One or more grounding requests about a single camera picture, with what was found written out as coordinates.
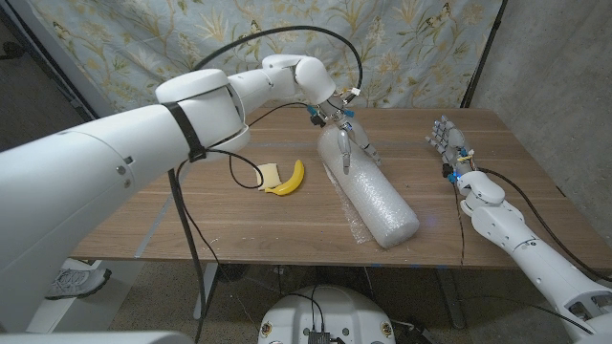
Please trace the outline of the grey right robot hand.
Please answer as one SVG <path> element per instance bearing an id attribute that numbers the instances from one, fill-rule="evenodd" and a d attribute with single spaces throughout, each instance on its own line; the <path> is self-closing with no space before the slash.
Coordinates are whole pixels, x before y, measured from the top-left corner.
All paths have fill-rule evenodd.
<path id="1" fill-rule="evenodd" d="M 446 116 L 434 121 L 432 132 L 426 141 L 440 154 L 443 163 L 443 176 L 459 179 L 476 169 L 474 150 L 463 132 Z"/>

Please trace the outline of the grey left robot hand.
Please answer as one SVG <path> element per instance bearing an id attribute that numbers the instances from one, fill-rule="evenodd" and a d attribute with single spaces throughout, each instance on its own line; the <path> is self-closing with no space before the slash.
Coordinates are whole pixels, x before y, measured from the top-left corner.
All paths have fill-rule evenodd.
<path id="1" fill-rule="evenodd" d="M 318 116 L 322 121 L 333 122 L 339 129 L 337 142 L 342 159 L 342 171 L 345 175 L 349 173 L 351 166 L 351 143 L 355 143 L 376 165 L 382 163 L 377 149 L 370 142 L 365 130 L 355 115 L 345 109 L 342 101 L 329 98 L 317 107 Z"/>

